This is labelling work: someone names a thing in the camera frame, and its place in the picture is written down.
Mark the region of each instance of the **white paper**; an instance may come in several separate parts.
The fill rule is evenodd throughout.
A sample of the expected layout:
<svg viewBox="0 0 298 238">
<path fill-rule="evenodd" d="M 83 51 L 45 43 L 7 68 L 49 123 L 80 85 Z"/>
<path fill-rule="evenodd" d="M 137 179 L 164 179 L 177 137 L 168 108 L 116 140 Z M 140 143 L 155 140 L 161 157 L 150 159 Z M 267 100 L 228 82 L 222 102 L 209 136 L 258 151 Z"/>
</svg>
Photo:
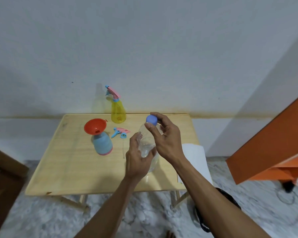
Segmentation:
<svg viewBox="0 0 298 238">
<path fill-rule="evenodd" d="M 203 146 L 196 144 L 182 144 L 182 149 L 184 156 L 190 161 L 193 167 L 213 185 L 213 180 L 207 167 L 207 159 L 205 157 Z M 183 184 L 179 175 L 178 182 Z"/>
</svg>

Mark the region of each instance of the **table leg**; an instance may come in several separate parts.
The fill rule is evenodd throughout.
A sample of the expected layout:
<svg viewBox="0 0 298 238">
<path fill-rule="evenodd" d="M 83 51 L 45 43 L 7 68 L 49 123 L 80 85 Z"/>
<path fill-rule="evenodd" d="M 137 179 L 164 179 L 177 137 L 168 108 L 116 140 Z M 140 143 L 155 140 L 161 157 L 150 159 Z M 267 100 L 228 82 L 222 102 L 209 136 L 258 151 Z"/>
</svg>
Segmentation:
<svg viewBox="0 0 298 238">
<path fill-rule="evenodd" d="M 177 196 L 176 201 L 171 204 L 172 208 L 177 208 L 187 197 L 189 197 L 189 192 L 186 192 L 183 196 L 180 197 L 180 192 L 177 190 L 175 191 L 175 194 Z"/>
<path fill-rule="evenodd" d="M 50 197 L 55 201 L 65 203 L 73 208 L 81 209 L 81 210 L 83 210 L 83 212 L 86 212 L 90 209 L 89 206 L 86 204 L 87 195 L 81 195 L 79 202 L 72 201 L 72 200 L 65 198 L 63 196 L 46 196 L 46 197 Z"/>
</svg>

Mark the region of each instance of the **spray bottle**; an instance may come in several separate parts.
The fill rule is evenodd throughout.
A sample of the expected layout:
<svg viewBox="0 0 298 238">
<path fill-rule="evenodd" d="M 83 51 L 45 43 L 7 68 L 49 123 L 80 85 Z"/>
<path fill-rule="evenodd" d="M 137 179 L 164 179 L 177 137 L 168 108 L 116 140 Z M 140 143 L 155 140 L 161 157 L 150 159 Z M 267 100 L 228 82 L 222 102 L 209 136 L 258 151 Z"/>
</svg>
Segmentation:
<svg viewBox="0 0 298 238">
<path fill-rule="evenodd" d="M 126 111 L 123 107 L 122 102 L 119 100 L 121 96 L 108 85 L 105 86 L 107 88 L 106 95 L 111 94 L 113 96 L 113 100 L 111 102 L 111 120 L 114 123 L 122 123 L 126 120 Z"/>
</svg>

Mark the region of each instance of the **fingernail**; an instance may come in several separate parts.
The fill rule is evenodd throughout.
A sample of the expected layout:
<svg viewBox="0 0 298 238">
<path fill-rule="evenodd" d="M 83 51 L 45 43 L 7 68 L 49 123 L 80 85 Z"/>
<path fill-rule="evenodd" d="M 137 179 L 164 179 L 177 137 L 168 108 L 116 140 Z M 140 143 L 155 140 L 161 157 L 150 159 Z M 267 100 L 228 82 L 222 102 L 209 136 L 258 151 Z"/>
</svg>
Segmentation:
<svg viewBox="0 0 298 238">
<path fill-rule="evenodd" d="M 150 128 L 150 127 L 151 127 L 151 123 L 149 123 L 149 122 L 145 122 L 145 127 L 146 127 L 146 128 Z"/>
</svg>

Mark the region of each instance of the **table top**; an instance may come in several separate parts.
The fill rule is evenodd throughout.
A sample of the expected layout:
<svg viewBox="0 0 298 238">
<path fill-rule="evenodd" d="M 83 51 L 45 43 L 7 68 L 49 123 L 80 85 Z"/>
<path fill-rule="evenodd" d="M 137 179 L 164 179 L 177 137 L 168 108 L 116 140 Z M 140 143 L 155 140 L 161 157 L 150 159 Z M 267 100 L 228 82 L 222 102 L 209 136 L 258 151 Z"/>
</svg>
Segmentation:
<svg viewBox="0 0 298 238">
<path fill-rule="evenodd" d="M 189 115 L 167 116 L 179 127 L 182 143 L 199 144 Z M 127 114 L 125 122 L 116 124 L 111 121 L 110 114 L 64 115 L 25 194 L 55 196 L 114 192 L 125 174 L 125 154 L 129 149 L 129 138 L 138 132 L 146 117 L 145 114 Z M 94 118 L 108 120 L 105 132 L 109 136 L 114 133 L 114 127 L 131 131 L 126 139 L 120 138 L 120 135 L 111 139 L 113 150 L 106 156 L 96 153 L 92 136 L 84 131 L 85 123 Z M 135 191 L 185 189 L 183 184 L 178 183 L 175 169 L 159 156 L 154 171 L 140 181 Z"/>
</svg>

